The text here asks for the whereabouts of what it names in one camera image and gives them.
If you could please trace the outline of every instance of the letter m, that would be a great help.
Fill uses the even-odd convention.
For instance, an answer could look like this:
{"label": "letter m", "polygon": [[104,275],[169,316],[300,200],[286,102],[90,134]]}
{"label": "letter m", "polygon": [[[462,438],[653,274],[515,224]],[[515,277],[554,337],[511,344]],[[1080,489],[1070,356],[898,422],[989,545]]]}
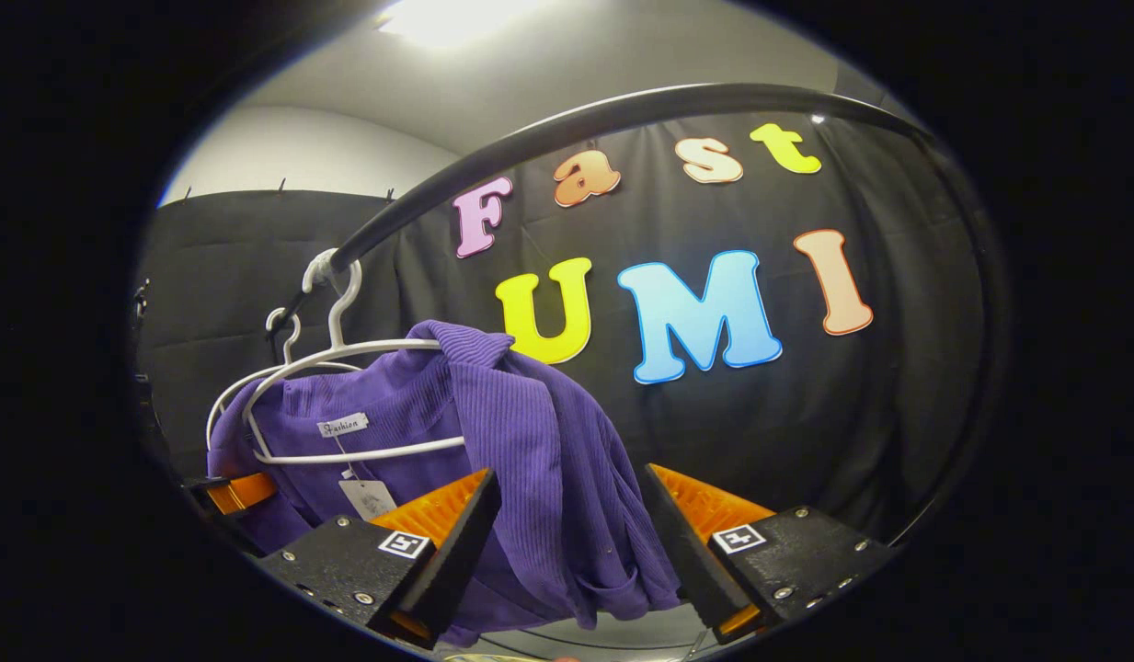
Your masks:
{"label": "letter m", "polygon": [[662,263],[631,266],[616,282],[636,299],[644,360],[633,372],[641,384],[668,382],[685,374],[685,363],[672,355],[669,332],[677,337],[697,367],[713,367],[722,326],[730,336],[722,360],[744,367],[776,360],[784,345],[771,336],[755,280],[759,255],[750,251],[718,253],[710,261],[705,295],[694,292]]}

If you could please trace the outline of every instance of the yellow letter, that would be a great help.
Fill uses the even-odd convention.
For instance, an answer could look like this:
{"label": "yellow letter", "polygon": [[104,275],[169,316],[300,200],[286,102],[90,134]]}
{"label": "yellow letter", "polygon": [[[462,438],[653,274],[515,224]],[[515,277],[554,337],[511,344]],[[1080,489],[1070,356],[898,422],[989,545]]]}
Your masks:
{"label": "yellow letter", "polygon": [[820,160],[815,156],[805,156],[796,150],[794,143],[803,143],[803,138],[794,130],[784,130],[776,124],[764,124],[759,129],[751,131],[751,139],[767,145],[771,155],[784,168],[801,175],[811,175],[820,171]]}
{"label": "yellow letter", "polygon": [[620,173],[608,163],[608,155],[599,150],[579,152],[555,168],[555,202],[572,207],[587,197],[601,196],[620,184]]}
{"label": "yellow letter", "polygon": [[550,280],[562,288],[562,313],[566,323],[562,333],[543,338],[533,320],[533,289],[538,277],[533,273],[515,275],[497,285],[505,315],[505,332],[515,339],[514,351],[536,358],[542,363],[564,363],[578,356],[591,340],[591,307],[586,302],[584,275],[591,271],[591,261],[575,258],[561,261],[550,268]]}
{"label": "yellow letter", "polygon": [[873,322],[873,309],[861,303],[856,281],[849,263],[845,261],[845,236],[836,230],[813,230],[795,238],[795,248],[807,255],[815,277],[820,278],[820,289],[824,292],[828,315],[824,331],[832,336],[844,336],[860,331]]}
{"label": "yellow letter", "polygon": [[737,181],[743,177],[743,164],[728,155],[729,147],[714,138],[685,138],[672,151],[685,160],[680,167],[685,175],[701,184]]}

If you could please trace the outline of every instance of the hanger hook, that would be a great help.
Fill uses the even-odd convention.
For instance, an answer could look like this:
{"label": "hanger hook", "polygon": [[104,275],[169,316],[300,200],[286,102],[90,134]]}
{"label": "hanger hook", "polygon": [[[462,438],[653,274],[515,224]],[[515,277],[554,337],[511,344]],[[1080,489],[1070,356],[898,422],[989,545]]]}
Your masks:
{"label": "hanger hook", "polygon": [[[337,252],[337,248],[330,248],[330,251],[324,251],[319,253],[313,261],[310,262],[310,266],[305,269],[305,277],[302,278],[301,289],[305,294],[310,294],[314,289],[315,282],[322,282],[324,280],[333,280],[335,273],[333,268],[330,265],[330,256]],[[349,285],[342,296],[338,297],[338,300],[330,309],[330,348],[345,347],[345,340],[342,339],[342,313],[349,307],[350,304],[357,298],[357,291],[362,289],[362,264],[359,261],[353,261],[349,263]]]}
{"label": "hanger hook", "polygon": [[[273,309],[272,313],[269,313],[269,317],[264,320],[264,331],[272,331],[272,323],[274,323],[276,320],[282,314],[285,314],[285,307],[278,307],[277,309]],[[294,314],[291,320],[293,334],[289,336],[288,340],[285,340],[284,347],[285,365],[293,363],[293,355],[290,355],[289,348],[293,348],[293,345],[297,342],[298,338],[301,338],[301,319]]]}

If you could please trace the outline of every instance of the ceiling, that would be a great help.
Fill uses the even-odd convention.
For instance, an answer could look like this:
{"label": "ceiling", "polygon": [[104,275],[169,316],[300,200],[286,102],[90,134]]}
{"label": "ceiling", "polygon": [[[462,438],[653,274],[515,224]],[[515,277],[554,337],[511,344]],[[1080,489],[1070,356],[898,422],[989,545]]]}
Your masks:
{"label": "ceiling", "polygon": [[242,105],[373,121],[467,154],[564,110],[693,83],[831,92],[833,56],[768,17],[714,0],[547,0],[502,29],[433,51],[366,18],[255,88]]}

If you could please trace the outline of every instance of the purple ribbed garment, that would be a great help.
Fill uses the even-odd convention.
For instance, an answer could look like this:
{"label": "purple ribbed garment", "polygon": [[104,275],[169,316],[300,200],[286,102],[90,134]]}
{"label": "purple ribbed garment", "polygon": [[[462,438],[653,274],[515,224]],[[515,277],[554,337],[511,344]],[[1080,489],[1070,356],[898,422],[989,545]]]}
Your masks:
{"label": "purple ribbed garment", "polygon": [[[440,351],[401,350],[362,372],[277,382],[252,407],[273,456],[330,456],[465,436],[465,447],[356,461],[395,503],[496,470],[502,506],[452,627],[441,639],[473,645],[481,633],[574,617],[596,623],[679,605],[679,582],[644,510],[615,427],[595,399],[558,370],[511,353],[513,337],[422,322],[407,338]],[[357,517],[338,482],[347,465],[263,465],[242,419],[259,382],[244,387],[214,427],[210,476],[269,474],[278,494],[239,523],[264,553],[331,517]],[[338,440],[318,423],[364,411],[365,431]]]}

